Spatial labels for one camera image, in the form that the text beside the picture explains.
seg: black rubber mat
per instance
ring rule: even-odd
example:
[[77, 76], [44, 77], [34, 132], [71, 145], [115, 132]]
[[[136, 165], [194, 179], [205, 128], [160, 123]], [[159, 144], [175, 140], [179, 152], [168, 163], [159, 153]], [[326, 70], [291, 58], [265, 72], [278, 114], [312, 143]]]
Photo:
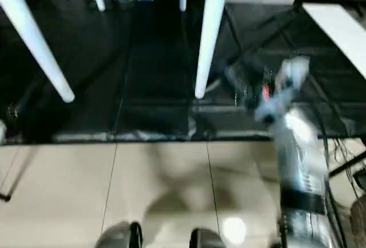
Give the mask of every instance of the black rubber mat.
[[301, 7], [227, 5], [211, 89], [196, 100], [202, 7], [181, 14], [149, 2], [104, 13], [79, 1], [29, 5], [76, 98], [62, 102], [1, 14], [0, 110], [10, 128], [7, 144], [268, 139], [233, 91], [214, 84], [220, 64], [248, 54], [274, 73], [285, 58], [309, 56], [311, 77], [295, 105], [319, 127], [316, 108], [329, 136], [366, 133], [366, 100], [359, 92], [366, 80]]

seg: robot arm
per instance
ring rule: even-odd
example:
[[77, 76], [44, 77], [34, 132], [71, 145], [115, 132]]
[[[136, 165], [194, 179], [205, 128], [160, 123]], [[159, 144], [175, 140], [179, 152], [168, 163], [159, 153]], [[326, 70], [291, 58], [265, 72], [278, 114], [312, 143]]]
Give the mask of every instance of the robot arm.
[[283, 63], [273, 95], [261, 95], [254, 112], [269, 124], [279, 156], [282, 247], [332, 247], [325, 207], [328, 169], [317, 148], [317, 131], [290, 103], [303, 84], [309, 60], [297, 57]]

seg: metal stand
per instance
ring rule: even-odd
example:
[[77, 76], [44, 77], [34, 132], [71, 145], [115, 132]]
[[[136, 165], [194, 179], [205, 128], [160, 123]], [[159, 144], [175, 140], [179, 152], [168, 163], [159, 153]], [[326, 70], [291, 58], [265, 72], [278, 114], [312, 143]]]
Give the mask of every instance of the metal stand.
[[[366, 139], [361, 138], [362, 143], [366, 146]], [[342, 173], [344, 170], [352, 167], [353, 165], [356, 165], [357, 163], [363, 161], [366, 159], [366, 151], [359, 154], [358, 156], [354, 157], [350, 161], [346, 162], [345, 164], [339, 166], [338, 168], [335, 168], [333, 171], [329, 173], [329, 178], [334, 177], [335, 175], [338, 175]]]

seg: tile grout line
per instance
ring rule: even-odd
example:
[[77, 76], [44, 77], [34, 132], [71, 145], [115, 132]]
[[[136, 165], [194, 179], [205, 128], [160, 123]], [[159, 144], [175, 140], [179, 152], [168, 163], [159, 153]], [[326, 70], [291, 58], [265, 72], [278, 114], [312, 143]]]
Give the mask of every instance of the tile grout line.
[[117, 154], [117, 143], [116, 143], [116, 149], [114, 151], [114, 157], [113, 157], [113, 163], [112, 163], [112, 171], [110, 173], [110, 178], [109, 178], [109, 185], [108, 185], [108, 192], [107, 192], [107, 200], [105, 202], [105, 207], [104, 207], [104, 214], [103, 214], [103, 222], [102, 222], [101, 234], [103, 233], [105, 214], [107, 212], [107, 205], [108, 205], [108, 199], [109, 199], [110, 184], [112, 182], [112, 176], [113, 176], [113, 170], [114, 170], [114, 162], [116, 161], [116, 154]]
[[215, 205], [215, 212], [216, 212], [216, 221], [217, 221], [217, 230], [218, 234], [220, 234], [220, 225], [218, 224], [218, 214], [217, 214], [217, 205], [216, 205], [216, 198], [215, 198], [215, 190], [213, 187], [213, 177], [212, 177], [212, 171], [211, 171], [211, 162], [210, 162], [210, 153], [208, 152], [208, 142], [206, 141], [206, 149], [207, 149], [207, 157], [208, 157], [208, 166], [210, 169], [210, 176], [211, 176], [211, 185], [212, 185], [212, 194], [213, 194], [213, 202]]

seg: floor tile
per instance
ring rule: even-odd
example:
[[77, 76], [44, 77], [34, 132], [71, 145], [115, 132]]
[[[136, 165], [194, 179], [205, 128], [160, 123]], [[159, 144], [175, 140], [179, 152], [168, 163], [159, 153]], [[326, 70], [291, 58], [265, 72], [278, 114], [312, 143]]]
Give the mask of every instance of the floor tile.
[[104, 230], [138, 221], [147, 247], [187, 247], [197, 227], [218, 231], [206, 143], [120, 144]]
[[0, 247], [93, 247], [100, 236], [116, 145], [20, 148], [2, 191]]
[[11, 164], [18, 152], [18, 146], [2, 146], [0, 147], [0, 188], [7, 176]]
[[273, 143], [215, 142], [208, 150], [221, 236], [231, 223], [247, 238], [276, 235], [279, 183]]

